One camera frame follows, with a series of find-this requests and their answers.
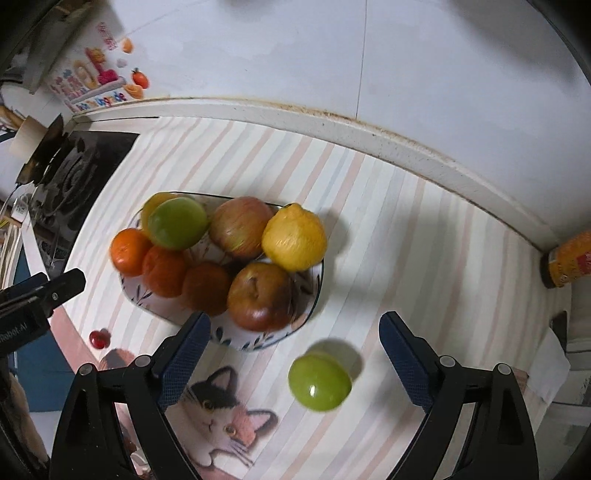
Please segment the red cherry tomato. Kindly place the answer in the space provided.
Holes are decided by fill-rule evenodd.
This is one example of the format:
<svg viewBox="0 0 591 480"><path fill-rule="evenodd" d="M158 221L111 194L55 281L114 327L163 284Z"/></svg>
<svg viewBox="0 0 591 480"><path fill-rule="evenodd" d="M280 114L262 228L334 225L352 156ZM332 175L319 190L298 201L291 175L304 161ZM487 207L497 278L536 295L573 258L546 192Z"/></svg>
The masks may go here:
<svg viewBox="0 0 591 480"><path fill-rule="evenodd" d="M93 330L89 334L89 343L96 350L103 350L110 345L111 334L106 329Z"/></svg>

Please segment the dark orange mandarin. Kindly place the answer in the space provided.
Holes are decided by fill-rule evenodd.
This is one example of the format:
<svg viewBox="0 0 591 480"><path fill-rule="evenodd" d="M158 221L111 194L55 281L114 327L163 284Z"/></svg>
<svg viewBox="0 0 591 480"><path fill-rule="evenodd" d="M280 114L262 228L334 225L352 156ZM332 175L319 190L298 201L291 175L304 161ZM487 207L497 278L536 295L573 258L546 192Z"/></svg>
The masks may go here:
<svg viewBox="0 0 591 480"><path fill-rule="evenodd" d="M192 311L214 317L228 309L228 292L232 279L221 265L204 261L187 270L181 302Z"/></svg>

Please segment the small green lime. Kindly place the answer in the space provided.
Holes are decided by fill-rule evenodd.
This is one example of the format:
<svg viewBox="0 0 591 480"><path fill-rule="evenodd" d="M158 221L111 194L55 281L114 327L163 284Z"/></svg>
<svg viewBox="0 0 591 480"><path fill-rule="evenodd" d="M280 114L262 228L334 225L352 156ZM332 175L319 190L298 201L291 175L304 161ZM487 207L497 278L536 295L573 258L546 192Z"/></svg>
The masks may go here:
<svg viewBox="0 0 591 480"><path fill-rule="evenodd" d="M290 392L308 410L327 412L349 396L353 381L334 357L311 352L294 360L287 374Z"/></svg>

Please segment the bruised red apple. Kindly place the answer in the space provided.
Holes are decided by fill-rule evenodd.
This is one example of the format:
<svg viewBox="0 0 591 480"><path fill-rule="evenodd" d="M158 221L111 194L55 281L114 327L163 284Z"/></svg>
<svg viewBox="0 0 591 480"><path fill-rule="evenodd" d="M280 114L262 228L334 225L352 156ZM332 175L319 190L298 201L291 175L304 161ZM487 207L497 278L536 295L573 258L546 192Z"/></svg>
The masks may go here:
<svg viewBox="0 0 591 480"><path fill-rule="evenodd" d="M228 291L228 314L238 327L253 332L283 329L296 317L297 289L280 266L252 262L238 272Z"/></svg>

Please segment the large green lime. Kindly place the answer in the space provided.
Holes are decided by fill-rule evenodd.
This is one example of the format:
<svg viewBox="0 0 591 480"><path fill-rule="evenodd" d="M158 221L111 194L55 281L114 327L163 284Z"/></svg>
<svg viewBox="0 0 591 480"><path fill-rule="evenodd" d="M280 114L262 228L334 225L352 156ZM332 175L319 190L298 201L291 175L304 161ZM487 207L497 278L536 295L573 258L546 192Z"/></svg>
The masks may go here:
<svg viewBox="0 0 591 480"><path fill-rule="evenodd" d="M208 217L204 206L186 196L158 205L147 219L147 235L156 246L181 251L204 237Z"/></svg>

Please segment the large yellow lemon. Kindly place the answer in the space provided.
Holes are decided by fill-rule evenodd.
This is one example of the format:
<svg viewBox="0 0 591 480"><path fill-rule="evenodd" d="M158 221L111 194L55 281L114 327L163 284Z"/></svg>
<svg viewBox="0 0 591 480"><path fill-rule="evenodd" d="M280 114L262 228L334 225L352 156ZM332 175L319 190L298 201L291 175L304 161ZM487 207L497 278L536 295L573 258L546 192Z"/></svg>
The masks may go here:
<svg viewBox="0 0 591 480"><path fill-rule="evenodd" d="M288 272L301 272L317 265L328 250L328 237L321 219L291 203L280 208L263 231L263 253Z"/></svg>

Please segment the blue kitchen cabinet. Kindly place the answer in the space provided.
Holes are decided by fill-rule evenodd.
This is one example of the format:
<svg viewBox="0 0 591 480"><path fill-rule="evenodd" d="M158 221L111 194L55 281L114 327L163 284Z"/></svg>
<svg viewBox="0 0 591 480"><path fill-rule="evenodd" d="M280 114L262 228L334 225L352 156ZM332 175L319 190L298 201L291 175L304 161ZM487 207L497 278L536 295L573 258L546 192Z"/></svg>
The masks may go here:
<svg viewBox="0 0 591 480"><path fill-rule="evenodd" d="M61 411L74 373L51 332L16 352L16 377L32 412Z"/></svg>

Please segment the orange mandarin middle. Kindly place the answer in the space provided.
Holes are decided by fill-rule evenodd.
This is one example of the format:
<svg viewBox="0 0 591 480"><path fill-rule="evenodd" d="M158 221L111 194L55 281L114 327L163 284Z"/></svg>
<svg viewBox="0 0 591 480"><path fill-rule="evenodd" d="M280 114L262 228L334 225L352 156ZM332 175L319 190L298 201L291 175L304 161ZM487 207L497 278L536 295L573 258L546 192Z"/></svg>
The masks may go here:
<svg viewBox="0 0 591 480"><path fill-rule="evenodd" d="M183 252L153 246L142 262L142 283L155 295L176 298L182 293L187 270Z"/></svg>

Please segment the striped cat placemat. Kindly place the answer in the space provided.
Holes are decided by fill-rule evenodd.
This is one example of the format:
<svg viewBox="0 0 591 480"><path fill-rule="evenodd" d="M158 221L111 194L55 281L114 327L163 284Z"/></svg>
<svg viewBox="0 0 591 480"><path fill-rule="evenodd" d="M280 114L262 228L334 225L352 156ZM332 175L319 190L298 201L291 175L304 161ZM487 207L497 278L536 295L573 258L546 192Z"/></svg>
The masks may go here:
<svg viewBox="0 0 591 480"><path fill-rule="evenodd" d="M239 479L383 479L422 420L381 346L378 322L398 312L412 331L460 363L500 362L526 371L551 319L571 304L568 289L539 277L539 251L464 199L390 163L307 136L212 119L160 118L97 124L137 140L87 217L69 258L86 288L52 319L72 367L97 362L89 343L106 329L116 348L149 354L173 325L124 296L108 257L113 236L154 193L184 190L297 202L329 235L315 314L273 347L242 353L218 345L197 378L225 365L238 372L238 398L270 409L276 428L245 461L225 454L216 476ZM353 381L327 412L290 392L294 360L321 352Z"/></svg>

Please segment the orange mandarin far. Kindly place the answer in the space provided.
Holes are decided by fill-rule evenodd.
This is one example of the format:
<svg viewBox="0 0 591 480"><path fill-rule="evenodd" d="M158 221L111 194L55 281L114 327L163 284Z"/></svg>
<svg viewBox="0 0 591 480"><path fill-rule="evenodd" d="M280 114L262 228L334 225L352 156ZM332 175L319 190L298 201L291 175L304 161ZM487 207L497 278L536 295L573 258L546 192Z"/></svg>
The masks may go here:
<svg viewBox="0 0 591 480"><path fill-rule="evenodd" d="M111 241L109 248L111 263L123 276L140 276L144 257L151 248L152 243L141 230L124 229Z"/></svg>

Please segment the black gas stove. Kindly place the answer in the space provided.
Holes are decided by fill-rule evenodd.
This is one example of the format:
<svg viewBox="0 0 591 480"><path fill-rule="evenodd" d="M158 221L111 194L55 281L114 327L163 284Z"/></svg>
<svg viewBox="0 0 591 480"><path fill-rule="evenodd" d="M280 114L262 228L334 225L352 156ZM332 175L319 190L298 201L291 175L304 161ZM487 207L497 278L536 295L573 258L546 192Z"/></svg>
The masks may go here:
<svg viewBox="0 0 591 480"><path fill-rule="evenodd" d="M124 132L74 132L49 164L29 203L34 237L49 278L64 272L92 205L136 138Z"/></svg>

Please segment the red-green apple on plate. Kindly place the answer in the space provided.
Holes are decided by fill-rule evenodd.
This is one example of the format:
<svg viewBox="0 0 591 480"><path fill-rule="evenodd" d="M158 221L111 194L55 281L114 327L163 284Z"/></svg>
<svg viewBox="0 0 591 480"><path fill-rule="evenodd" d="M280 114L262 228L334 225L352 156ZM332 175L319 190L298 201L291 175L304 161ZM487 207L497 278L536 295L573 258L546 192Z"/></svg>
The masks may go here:
<svg viewBox="0 0 591 480"><path fill-rule="evenodd" d="M211 242L240 261L256 259L263 253L263 231L273 211L256 197L238 197L217 207L208 235Z"/></svg>

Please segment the small yellow lemon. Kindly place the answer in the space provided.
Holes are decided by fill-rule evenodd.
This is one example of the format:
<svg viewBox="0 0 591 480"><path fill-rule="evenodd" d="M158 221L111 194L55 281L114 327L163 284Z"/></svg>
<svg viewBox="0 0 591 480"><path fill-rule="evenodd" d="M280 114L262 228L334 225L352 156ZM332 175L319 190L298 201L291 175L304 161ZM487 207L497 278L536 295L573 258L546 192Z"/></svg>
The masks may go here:
<svg viewBox="0 0 591 480"><path fill-rule="evenodd" d="M140 213L140 228L148 234L148 220L153 211L165 201L176 198L176 194L171 192L158 192L152 195L142 206Z"/></svg>

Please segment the cream utensil holder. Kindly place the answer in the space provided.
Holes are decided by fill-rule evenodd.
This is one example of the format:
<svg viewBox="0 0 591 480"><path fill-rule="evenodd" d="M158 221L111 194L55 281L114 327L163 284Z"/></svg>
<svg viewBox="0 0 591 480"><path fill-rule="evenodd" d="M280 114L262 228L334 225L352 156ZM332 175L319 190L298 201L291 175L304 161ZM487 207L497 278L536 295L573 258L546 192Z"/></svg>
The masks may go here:
<svg viewBox="0 0 591 480"><path fill-rule="evenodd" d="M31 116L27 116L12 139L9 152L27 161L44 139L48 128Z"/></svg>

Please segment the orange-label sauce bottle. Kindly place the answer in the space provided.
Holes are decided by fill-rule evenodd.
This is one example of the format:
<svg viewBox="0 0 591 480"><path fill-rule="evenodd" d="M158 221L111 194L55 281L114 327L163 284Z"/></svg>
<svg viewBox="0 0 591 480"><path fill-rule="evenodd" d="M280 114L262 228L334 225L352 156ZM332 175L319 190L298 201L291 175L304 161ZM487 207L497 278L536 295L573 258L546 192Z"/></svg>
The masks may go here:
<svg viewBox="0 0 591 480"><path fill-rule="evenodd" d="M539 264L542 282L548 289L562 288L591 272L591 232L576 237L545 253Z"/></svg>

